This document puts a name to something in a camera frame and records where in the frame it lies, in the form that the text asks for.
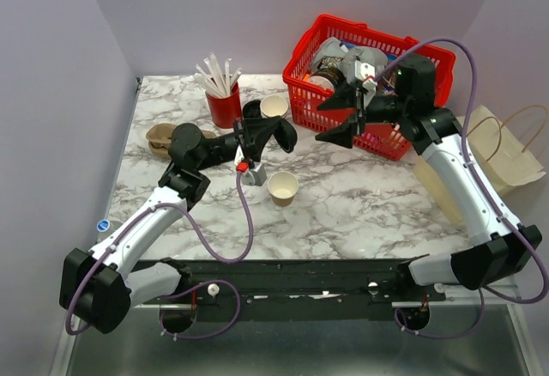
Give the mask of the stack of paper cups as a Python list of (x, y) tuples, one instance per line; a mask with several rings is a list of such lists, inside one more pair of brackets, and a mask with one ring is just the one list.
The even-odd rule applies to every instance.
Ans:
[(262, 118), (280, 116), (284, 118), (289, 111), (289, 104), (285, 97), (277, 94), (269, 95), (260, 101), (260, 113)]

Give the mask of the dark printed jar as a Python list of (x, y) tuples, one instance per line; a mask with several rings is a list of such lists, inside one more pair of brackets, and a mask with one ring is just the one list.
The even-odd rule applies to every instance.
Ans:
[(329, 66), (317, 70), (305, 81), (323, 90), (334, 92), (345, 81), (345, 76), (338, 68)]

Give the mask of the beige paper bag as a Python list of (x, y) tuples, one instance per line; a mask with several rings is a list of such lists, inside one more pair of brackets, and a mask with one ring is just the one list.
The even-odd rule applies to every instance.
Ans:
[[(526, 111), (523, 107), (501, 120), (487, 107), (479, 106), (473, 111), (469, 121), (468, 141), (474, 157), (501, 197), (517, 187), (541, 179), (546, 174), (529, 147), (546, 128), (548, 117), (544, 117), (531, 140), (525, 143), (509, 129), (510, 121)], [(425, 160), (419, 159), (413, 173), (447, 220), (460, 226), (463, 223), (462, 214), (435, 171)]]

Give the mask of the red plastic shopping basket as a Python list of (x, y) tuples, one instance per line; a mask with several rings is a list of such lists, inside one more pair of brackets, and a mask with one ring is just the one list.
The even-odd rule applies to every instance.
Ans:
[(293, 120), (317, 140), (398, 161), (461, 127), (445, 108), (455, 54), (332, 15), (320, 15), (283, 71)]

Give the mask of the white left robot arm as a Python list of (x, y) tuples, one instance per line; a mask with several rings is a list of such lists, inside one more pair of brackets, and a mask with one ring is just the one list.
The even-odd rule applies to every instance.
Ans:
[(59, 304), (66, 311), (66, 332), (81, 334), (72, 325), (74, 317), (83, 321), (83, 330), (94, 327), (106, 334), (134, 306), (159, 297), (184, 301), (189, 275), (175, 261), (160, 260), (144, 270), (136, 270), (137, 262), (175, 221), (190, 217), (210, 184), (202, 170), (232, 162), (240, 196), (243, 185), (263, 185), (262, 151), (270, 138), (287, 154), (298, 141), (280, 116), (238, 119), (231, 133), (215, 138), (195, 124), (178, 125), (168, 148), (171, 161), (145, 204), (108, 238), (87, 251), (74, 249), (63, 261)]

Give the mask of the white wrapped straws bundle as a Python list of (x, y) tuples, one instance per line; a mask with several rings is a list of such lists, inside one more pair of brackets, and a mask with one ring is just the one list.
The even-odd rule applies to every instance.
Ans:
[(242, 75), (242, 69), (232, 69), (232, 60), (226, 59), (223, 63), (211, 52), (203, 59), (204, 69), (196, 64), (194, 81), (206, 92), (206, 95), (225, 99), (232, 95), (238, 79)]

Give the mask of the grey crumpled bag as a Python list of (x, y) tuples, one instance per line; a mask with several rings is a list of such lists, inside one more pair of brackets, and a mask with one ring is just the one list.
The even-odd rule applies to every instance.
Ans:
[(378, 48), (367, 46), (355, 46), (347, 51), (341, 61), (341, 72), (348, 83), (352, 82), (354, 76), (354, 65), (356, 61), (366, 63), (374, 68), (372, 76), (382, 72), (388, 64), (388, 57)]

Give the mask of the brown paper coffee cup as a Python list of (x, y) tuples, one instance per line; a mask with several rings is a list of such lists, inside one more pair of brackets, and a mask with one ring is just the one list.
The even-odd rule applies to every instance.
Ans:
[(293, 202), (299, 190), (299, 182), (294, 174), (280, 171), (268, 180), (268, 192), (275, 205), (286, 207)]

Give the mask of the red straw holder cup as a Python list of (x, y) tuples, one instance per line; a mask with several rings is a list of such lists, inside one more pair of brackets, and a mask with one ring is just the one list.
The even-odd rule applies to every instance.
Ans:
[(226, 98), (217, 98), (206, 93), (208, 107), (214, 125), (221, 129), (231, 129), (237, 119), (242, 118), (239, 85), (236, 83), (232, 93)]

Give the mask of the black lid near basket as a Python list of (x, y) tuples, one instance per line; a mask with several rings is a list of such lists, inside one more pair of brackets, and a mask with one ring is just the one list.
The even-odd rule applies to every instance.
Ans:
[(260, 100), (250, 100), (246, 102), (242, 107), (243, 118), (262, 118), (260, 105)]

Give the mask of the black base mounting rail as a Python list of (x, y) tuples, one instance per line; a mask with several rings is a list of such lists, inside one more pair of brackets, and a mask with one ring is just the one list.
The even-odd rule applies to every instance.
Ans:
[(311, 320), (390, 320), (395, 306), (418, 309), (447, 300), (441, 285), (418, 286), (405, 278), (407, 260), (321, 259), (254, 260), (223, 264), (215, 260), (172, 260), (181, 274), (177, 291), (217, 280), (216, 296), (201, 288), (194, 295), (168, 300), (155, 295), (170, 326), (197, 322), (288, 322)]

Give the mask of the clear plastic water bottle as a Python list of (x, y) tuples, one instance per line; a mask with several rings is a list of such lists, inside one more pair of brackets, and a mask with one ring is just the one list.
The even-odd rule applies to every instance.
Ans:
[(108, 239), (111, 237), (121, 226), (121, 221), (112, 221), (103, 219), (97, 223), (97, 230), (98, 230), (98, 236), (97, 236), (97, 243), (100, 243), (101, 241)]

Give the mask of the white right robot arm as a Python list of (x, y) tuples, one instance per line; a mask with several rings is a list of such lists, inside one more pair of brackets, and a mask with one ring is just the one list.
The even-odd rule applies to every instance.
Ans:
[(347, 80), (319, 105), (319, 110), (351, 108), (347, 120), (316, 136), (345, 148), (367, 124), (396, 124), (416, 153), (443, 182), (467, 226), (471, 248), (453, 254), (424, 256), (399, 267), (395, 291), (414, 300), (435, 283), (476, 290), (520, 272), (537, 247), (541, 233), (524, 226), (509, 211), (483, 172), (462, 153), (462, 126), (447, 108), (435, 104), (436, 67), (427, 57), (411, 54), (396, 64), (395, 92), (378, 95), (374, 66), (354, 58)]

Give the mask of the cardboard cup carrier tray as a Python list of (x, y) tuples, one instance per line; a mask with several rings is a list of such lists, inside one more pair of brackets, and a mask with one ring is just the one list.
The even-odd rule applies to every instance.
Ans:
[(215, 139), (217, 135), (211, 130), (201, 130), (195, 124), (162, 123), (153, 126), (146, 134), (148, 147), (153, 155), (171, 160), (171, 153), (176, 159), (183, 159), (200, 141), (198, 131), (206, 139)]

